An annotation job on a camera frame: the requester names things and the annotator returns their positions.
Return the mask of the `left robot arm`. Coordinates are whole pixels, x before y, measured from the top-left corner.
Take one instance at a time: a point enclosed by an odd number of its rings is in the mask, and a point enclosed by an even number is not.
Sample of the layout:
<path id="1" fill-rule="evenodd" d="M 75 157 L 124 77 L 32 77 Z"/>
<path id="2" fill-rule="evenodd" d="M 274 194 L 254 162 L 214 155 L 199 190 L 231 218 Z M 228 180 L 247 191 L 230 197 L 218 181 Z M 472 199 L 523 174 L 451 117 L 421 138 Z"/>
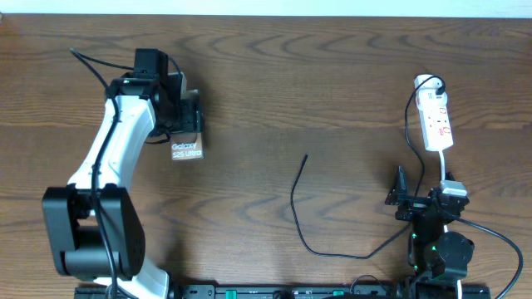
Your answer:
<path id="1" fill-rule="evenodd" d="M 86 158 L 42 198 L 54 266 L 94 282 L 95 297 L 179 298 L 181 287 L 146 256 L 130 190 L 145 145 L 169 144 L 175 161 L 204 158 L 200 95 L 155 48 L 137 49 L 133 65 L 103 87 L 105 114 Z"/>

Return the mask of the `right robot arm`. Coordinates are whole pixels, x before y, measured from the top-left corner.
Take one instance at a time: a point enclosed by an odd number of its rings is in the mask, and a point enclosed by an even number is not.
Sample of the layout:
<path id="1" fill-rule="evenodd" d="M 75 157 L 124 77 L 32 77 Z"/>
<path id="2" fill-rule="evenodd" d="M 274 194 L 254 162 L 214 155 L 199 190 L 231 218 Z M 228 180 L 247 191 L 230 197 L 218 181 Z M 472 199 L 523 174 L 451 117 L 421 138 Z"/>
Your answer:
<path id="1" fill-rule="evenodd" d="M 403 298 L 461 298 L 461 279 L 467 276 L 475 244 L 448 224 L 459 218 L 470 202 L 463 183 L 446 174 L 425 197 L 408 193 L 406 174 L 396 170 L 385 200 L 397 207 L 395 218 L 411 225 L 407 261 L 414 275 L 397 286 Z"/>

